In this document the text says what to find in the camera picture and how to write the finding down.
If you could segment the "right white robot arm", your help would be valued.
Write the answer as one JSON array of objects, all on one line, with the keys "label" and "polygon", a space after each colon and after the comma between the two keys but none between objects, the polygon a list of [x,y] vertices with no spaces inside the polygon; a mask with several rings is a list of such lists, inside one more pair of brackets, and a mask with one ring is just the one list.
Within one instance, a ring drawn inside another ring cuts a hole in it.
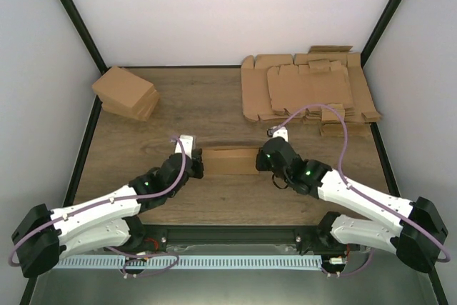
[{"label": "right white robot arm", "polygon": [[330,213],[317,232],[327,250],[358,244],[391,252],[408,267],[431,272],[439,261],[448,230],[434,203],[388,195],[346,178],[317,160],[302,159],[282,137],[269,139],[256,157],[258,171],[270,171],[296,193],[339,204],[360,215]]}]

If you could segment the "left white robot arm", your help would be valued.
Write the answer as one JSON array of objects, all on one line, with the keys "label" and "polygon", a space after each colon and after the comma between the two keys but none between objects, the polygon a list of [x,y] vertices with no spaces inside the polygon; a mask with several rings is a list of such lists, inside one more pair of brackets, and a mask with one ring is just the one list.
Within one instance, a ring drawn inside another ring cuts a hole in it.
[{"label": "left white robot arm", "polygon": [[139,250],[146,233],[138,215],[162,206],[190,179],[204,175],[202,150],[170,155],[160,166],[97,199],[50,210],[29,210],[11,236],[26,278],[44,274],[60,260],[105,247]]}]

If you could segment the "cardboard box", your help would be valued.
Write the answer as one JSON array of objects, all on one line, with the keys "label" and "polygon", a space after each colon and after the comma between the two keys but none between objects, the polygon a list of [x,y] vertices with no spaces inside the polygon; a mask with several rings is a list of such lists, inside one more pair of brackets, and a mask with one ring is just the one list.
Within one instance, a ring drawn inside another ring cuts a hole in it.
[{"label": "cardboard box", "polygon": [[202,151],[204,173],[208,175],[256,175],[255,146],[206,147]]}]

